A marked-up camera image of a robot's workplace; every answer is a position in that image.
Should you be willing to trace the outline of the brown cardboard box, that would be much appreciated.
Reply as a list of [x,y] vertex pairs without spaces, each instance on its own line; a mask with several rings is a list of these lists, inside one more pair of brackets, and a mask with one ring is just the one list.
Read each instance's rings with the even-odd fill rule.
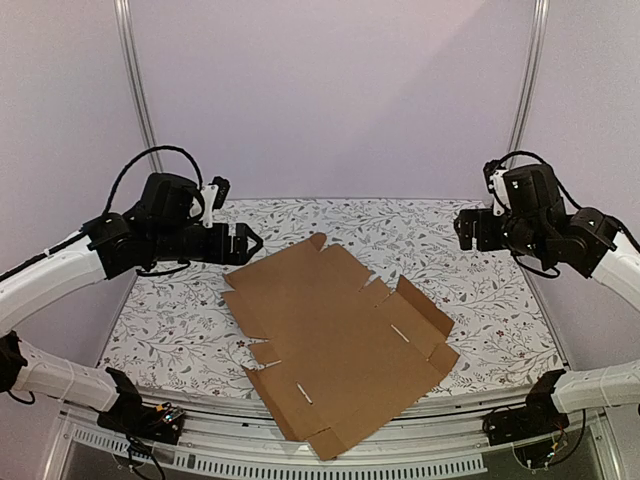
[[452,320],[405,277],[395,287],[322,233],[225,277],[252,339],[254,389],[290,441],[333,459],[451,372]]

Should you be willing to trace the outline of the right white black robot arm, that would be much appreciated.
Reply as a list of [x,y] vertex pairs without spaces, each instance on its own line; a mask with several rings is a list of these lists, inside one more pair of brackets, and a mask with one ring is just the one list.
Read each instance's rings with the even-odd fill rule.
[[[639,247],[615,218],[591,207],[566,211],[568,195],[551,166],[512,170],[485,167],[490,208],[464,209],[454,221],[463,250],[505,250],[513,259],[535,258],[541,276],[555,278],[558,265],[609,288],[633,307],[639,305]],[[639,401],[639,363],[630,361],[586,371],[544,374],[517,415],[517,427],[537,436],[556,415]]]

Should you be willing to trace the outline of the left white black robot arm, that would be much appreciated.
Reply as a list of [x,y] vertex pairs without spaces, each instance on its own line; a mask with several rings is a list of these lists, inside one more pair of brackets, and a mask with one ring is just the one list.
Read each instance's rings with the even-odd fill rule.
[[28,391],[109,412],[128,434],[148,426],[136,387],[118,370],[89,368],[21,340],[16,327],[32,314],[82,288],[129,271],[156,276],[161,262],[177,271],[194,262],[243,266],[262,239],[245,223],[213,219],[229,182],[207,185],[152,173],[141,198],[123,214],[106,210],[61,243],[1,276],[1,390]]

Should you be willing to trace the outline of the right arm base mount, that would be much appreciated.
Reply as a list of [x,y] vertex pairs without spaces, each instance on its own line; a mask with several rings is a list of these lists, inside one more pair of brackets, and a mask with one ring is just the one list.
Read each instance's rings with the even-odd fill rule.
[[523,406],[491,411],[483,418],[482,429],[491,446],[517,442],[567,428],[568,415],[554,405],[551,394],[564,369],[542,375],[526,395]]

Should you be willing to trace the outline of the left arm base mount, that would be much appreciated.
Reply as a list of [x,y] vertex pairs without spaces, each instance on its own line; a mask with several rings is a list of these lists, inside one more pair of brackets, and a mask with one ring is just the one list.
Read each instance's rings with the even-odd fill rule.
[[164,402],[145,406],[137,388],[124,372],[108,367],[118,396],[107,411],[100,411],[97,424],[132,437],[177,445],[182,433],[185,410]]

